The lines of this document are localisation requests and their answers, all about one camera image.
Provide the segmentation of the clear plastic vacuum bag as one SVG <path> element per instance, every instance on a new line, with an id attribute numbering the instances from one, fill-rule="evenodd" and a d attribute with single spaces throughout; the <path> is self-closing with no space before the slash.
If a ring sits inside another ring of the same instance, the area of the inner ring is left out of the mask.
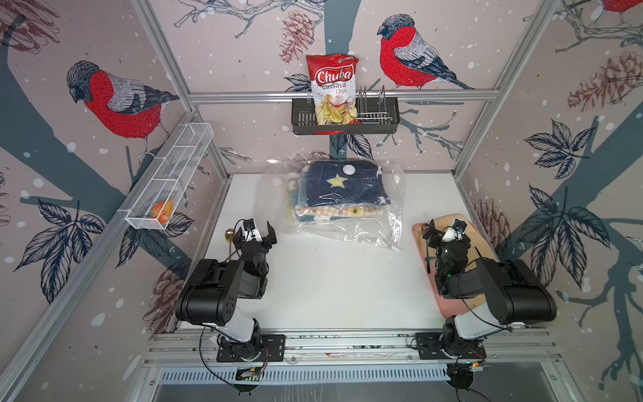
<path id="1" fill-rule="evenodd" d="M 289 206 L 288 174 L 299 174 L 301 180 L 308 167 L 317 161 L 369 160 L 383 167 L 383 185 L 390 199 L 387 211 L 373 218 L 349 218 L 331 221 L 299 222 L 293 219 Z M 256 189 L 254 214 L 269 221 L 279 233 L 322 236 L 335 241 L 368 244 L 396 251 L 400 248 L 403 229 L 403 207 L 406 191 L 405 173 L 395 161 L 373 161 L 366 158 L 279 160 L 261 175 Z"/>

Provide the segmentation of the navy star blanket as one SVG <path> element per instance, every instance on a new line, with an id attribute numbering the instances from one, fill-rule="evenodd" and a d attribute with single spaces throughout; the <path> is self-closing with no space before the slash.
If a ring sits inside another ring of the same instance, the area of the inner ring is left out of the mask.
<path id="1" fill-rule="evenodd" d="M 387 205 L 383 167 L 369 160 L 317 161 L 304 173 L 307 205 Z"/>

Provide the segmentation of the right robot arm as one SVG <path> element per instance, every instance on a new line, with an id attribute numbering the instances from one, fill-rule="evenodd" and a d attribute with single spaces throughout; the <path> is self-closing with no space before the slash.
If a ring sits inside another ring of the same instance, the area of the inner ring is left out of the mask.
<path id="1" fill-rule="evenodd" d="M 444 354 L 482 358 L 486 336 L 510 332 L 514 324 L 548 323 L 556 318 L 554 299 L 523 261 L 469 259 L 472 239 L 463 219 L 455 218 L 445 229 L 430 221 L 421 226 L 421 234 L 437 298 L 461 301 L 466 309 L 445 317 L 439 339 Z"/>

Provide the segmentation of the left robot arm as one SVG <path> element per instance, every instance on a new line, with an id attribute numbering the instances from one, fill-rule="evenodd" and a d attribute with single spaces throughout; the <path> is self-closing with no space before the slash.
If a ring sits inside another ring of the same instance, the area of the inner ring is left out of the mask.
<path id="1" fill-rule="evenodd" d="M 239 298 L 260 300 L 266 293 L 266 256 L 277 244 L 274 228 L 266 227 L 261 234 L 253 219 L 239 220 L 230 256 L 199 261 L 177 298 L 177 320 L 217 333 L 219 363 L 267 363 L 279 357 L 283 338 L 264 337 L 259 321 L 237 307 Z"/>

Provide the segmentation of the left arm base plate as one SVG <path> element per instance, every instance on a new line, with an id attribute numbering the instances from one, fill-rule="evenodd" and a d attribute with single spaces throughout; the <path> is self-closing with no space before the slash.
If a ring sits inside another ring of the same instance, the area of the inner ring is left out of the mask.
<path id="1" fill-rule="evenodd" d="M 218 363 L 282 362 L 285 342 L 284 335 L 254 336 L 247 343 L 238 343 L 219 335 L 216 361 Z"/>

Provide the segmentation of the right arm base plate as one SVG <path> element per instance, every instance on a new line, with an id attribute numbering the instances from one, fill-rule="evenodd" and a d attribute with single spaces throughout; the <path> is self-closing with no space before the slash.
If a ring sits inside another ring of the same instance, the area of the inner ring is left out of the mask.
<path id="1" fill-rule="evenodd" d="M 465 340 L 456 335 L 437 332 L 416 333 L 414 348 L 421 360 L 484 360 L 487 358 L 482 340 Z"/>

